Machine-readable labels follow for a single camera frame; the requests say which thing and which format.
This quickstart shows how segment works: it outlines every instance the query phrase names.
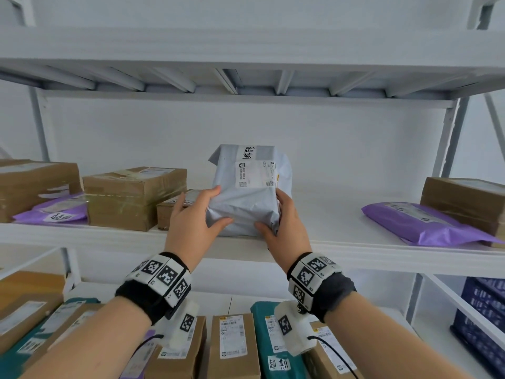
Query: teal package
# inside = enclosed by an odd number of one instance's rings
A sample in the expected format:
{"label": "teal package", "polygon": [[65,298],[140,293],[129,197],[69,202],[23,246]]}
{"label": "teal package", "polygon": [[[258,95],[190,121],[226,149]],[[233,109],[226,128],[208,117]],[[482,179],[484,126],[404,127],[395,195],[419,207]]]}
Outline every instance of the teal package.
{"label": "teal package", "polygon": [[292,356],[285,348],[279,324],[274,316],[274,309],[278,304],[279,302],[256,302],[251,307],[262,378],[306,379],[301,356]]}
{"label": "teal package", "polygon": [[[59,309],[63,305],[75,302],[100,303],[97,298],[71,298],[60,305]],[[0,372],[2,373],[2,379],[17,379],[20,377],[23,373],[23,363],[26,362],[31,354],[53,334],[52,332],[41,332],[48,318],[36,325],[32,331],[13,345],[9,351],[0,355]]]}

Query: cable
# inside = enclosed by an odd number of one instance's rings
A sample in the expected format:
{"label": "cable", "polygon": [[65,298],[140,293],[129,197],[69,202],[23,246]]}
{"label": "cable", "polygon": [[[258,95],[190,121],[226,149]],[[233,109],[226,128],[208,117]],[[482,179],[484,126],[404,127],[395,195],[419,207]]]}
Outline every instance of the cable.
{"label": "cable", "polygon": [[135,351],[133,351],[133,354],[131,354],[131,356],[135,355],[135,353],[136,353],[138,350],[140,350],[140,348],[141,348],[144,344],[146,344],[147,342],[149,342],[150,340],[155,339],[155,338],[159,338],[159,339],[161,339],[161,338],[163,338],[163,337],[164,337],[164,335],[163,335],[163,334],[156,334],[156,335],[153,335],[152,337],[147,338],[145,341],[143,341],[141,344],[139,344],[139,345],[138,345],[138,347],[135,349]]}
{"label": "cable", "polygon": [[354,375],[354,377],[355,377],[356,379],[360,379],[360,378],[358,378],[358,377],[356,376],[356,374],[355,374],[355,373],[354,373],[354,371],[350,368],[350,366],[347,364],[347,362],[344,360],[344,358],[343,358],[343,357],[342,357],[342,356],[341,356],[341,355],[340,355],[337,351],[335,351],[335,349],[334,349],[334,348],[333,348],[333,347],[332,347],[329,343],[326,343],[324,339],[319,338],[319,337],[316,337],[316,336],[314,336],[314,335],[311,335],[310,337],[307,337],[307,339],[308,339],[308,340],[310,340],[310,339],[317,339],[317,340],[319,340],[319,342],[322,342],[322,343],[326,344],[329,348],[331,348],[331,350],[332,350],[335,354],[337,354],[337,356],[340,358],[340,360],[341,360],[342,362],[344,362],[344,364],[347,366],[347,368],[350,370],[350,372]]}

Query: hand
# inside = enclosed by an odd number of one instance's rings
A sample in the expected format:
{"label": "hand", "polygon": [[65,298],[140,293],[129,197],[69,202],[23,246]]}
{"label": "hand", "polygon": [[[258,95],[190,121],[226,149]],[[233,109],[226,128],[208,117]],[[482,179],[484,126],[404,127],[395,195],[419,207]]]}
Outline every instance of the hand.
{"label": "hand", "polygon": [[218,234],[233,222],[232,218],[221,218],[211,227],[207,227],[205,222],[207,207],[211,198],[220,192],[220,186],[203,190],[195,203],[186,209],[182,207],[185,200],[183,193],[174,205],[165,251],[174,253],[182,259],[190,272],[198,266]]}
{"label": "hand", "polygon": [[307,230],[298,217],[293,199],[280,189],[276,189],[275,192],[281,203],[281,220],[277,236],[264,223],[256,222],[254,226],[265,238],[275,262],[287,273],[298,257],[311,252],[312,247]]}

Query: gray plastic mailer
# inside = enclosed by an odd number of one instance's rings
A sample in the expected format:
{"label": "gray plastic mailer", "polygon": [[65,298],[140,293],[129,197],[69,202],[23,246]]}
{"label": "gray plastic mailer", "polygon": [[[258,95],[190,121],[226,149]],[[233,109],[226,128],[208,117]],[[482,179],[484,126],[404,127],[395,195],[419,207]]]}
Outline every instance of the gray plastic mailer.
{"label": "gray plastic mailer", "polygon": [[292,172],[286,154],[274,146],[220,145],[209,161],[217,166],[213,186],[221,185],[221,194],[209,204],[207,224],[232,217],[235,221],[220,235],[260,236],[256,221],[277,232],[275,187],[291,196]]}

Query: plastic crate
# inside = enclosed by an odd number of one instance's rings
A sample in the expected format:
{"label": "plastic crate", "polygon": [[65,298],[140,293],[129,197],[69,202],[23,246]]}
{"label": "plastic crate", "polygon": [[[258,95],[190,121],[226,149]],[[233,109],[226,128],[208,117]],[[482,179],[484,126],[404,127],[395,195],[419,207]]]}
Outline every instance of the plastic crate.
{"label": "plastic crate", "polygon": [[[505,280],[469,277],[461,297],[505,332]],[[505,379],[505,350],[459,310],[451,331],[489,374]]]}

